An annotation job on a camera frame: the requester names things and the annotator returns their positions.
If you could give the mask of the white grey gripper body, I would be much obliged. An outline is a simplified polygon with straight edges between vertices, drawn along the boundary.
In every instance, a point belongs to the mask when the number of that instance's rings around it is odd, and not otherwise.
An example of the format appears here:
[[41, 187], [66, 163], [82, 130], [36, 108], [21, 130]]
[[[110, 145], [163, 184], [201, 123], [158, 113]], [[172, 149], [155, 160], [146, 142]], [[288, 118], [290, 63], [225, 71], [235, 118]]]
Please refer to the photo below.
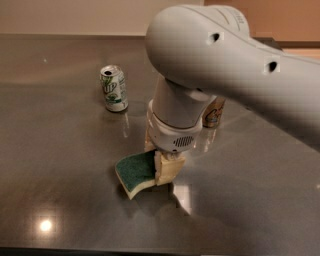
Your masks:
[[202, 130], [202, 114], [215, 96], [160, 76], [147, 110], [146, 133], [161, 152], [189, 150]]

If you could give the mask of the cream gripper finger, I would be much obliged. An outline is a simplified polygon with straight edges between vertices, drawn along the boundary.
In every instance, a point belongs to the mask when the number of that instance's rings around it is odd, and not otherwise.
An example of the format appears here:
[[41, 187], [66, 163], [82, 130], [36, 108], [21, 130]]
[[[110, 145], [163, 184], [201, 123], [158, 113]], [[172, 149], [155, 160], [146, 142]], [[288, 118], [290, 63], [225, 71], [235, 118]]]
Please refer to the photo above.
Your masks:
[[160, 186], [171, 183], [184, 166], [186, 158], [181, 153], [168, 153], [156, 151], [155, 163], [155, 183]]
[[149, 151], [153, 151], [156, 149], [156, 147], [154, 146], [154, 144], [151, 141], [151, 138], [149, 136], [148, 131], [145, 131], [145, 139], [144, 139], [144, 151], [145, 152], [149, 152]]

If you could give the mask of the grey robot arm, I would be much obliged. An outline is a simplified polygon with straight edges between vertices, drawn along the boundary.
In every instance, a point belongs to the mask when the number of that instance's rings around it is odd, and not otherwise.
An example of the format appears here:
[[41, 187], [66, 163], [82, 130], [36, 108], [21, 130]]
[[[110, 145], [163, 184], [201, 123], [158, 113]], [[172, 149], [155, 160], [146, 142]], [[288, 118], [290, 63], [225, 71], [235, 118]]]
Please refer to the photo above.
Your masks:
[[171, 182], [217, 96], [232, 99], [312, 148], [320, 144], [320, 62], [268, 47], [229, 6], [169, 7], [151, 21], [146, 51], [159, 72], [147, 118], [155, 182]]

